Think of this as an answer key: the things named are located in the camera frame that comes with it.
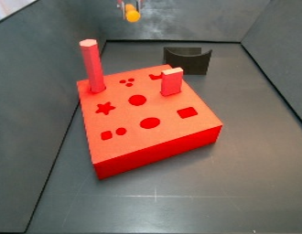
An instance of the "red cuboid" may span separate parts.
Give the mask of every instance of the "red cuboid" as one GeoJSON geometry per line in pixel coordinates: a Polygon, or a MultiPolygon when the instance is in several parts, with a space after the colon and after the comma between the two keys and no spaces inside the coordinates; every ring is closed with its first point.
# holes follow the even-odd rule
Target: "red cuboid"
{"type": "Polygon", "coordinates": [[[92,93],[79,81],[79,96],[92,162],[100,179],[215,143],[223,123],[186,82],[163,96],[159,74],[168,65],[105,76],[92,93]]]}

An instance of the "star-shaped hole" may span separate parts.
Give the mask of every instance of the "star-shaped hole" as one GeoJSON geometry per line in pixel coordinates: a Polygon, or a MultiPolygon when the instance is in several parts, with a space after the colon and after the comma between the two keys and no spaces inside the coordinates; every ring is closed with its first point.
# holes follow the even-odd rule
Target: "star-shaped hole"
{"type": "Polygon", "coordinates": [[[116,108],[111,106],[111,102],[108,101],[105,104],[97,104],[96,113],[104,113],[108,115],[109,111],[115,110],[116,108]]]}

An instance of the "red rectangular peg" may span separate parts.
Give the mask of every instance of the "red rectangular peg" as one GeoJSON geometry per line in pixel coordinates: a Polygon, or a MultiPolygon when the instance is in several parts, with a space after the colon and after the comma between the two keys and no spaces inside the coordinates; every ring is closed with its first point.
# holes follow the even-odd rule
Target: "red rectangular peg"
{"type": "Polygon", "coordinates": [[[104,82],[104,71],[101,67],[99,48],[95,39],[85,39],[79,42],[85,63],[85,69],[92,92],[101,92],[107,86],[104,82]]]}
{"type": "Polygon", "coordinates": [[[162,94],[164,96],[176,94],[180,92],[183,81],[183,69],[167,69],[163,71],[163,83],[162,83],[162,94]]]}

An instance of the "red block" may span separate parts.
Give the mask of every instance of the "red block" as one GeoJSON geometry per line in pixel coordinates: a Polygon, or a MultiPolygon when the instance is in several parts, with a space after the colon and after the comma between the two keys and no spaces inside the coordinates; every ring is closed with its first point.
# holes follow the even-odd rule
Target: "red block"
{"type": "Polygon", "coordinates": [[[93,94],[79,81],[79,96],[95,171],[100,179],[215,143],[223,123],[194,90],[163,96],[152,74],[168,65],[105,76],[93,94]]]}
{"type": "Polygon", "coordinates": [[[183,69],[167,69],[163,71],[163,84],[162,84],[162,94],[164,96],[176,94],[180,92],[183,81],[183,69]]]}
{"type": "Polygon", "coordinates": [[[104,72],[99,55],[96,40],[87,39],[79,42],[81,54],[85,63],[88,79],[91,83],[91,91],[100,92],[107,86],[104,82],[104,72]]]}

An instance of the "black arch block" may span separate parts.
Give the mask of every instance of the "black arch block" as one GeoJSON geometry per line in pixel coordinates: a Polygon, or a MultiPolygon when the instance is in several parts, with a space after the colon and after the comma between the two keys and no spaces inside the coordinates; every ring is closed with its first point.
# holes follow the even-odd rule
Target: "black arch block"
{"type": "Polygon", "coordinates": [[[164,48],[164,63],[182,67],[184,75],[207,75],[212,49],[202,54],[202,48],[164,48]]]}

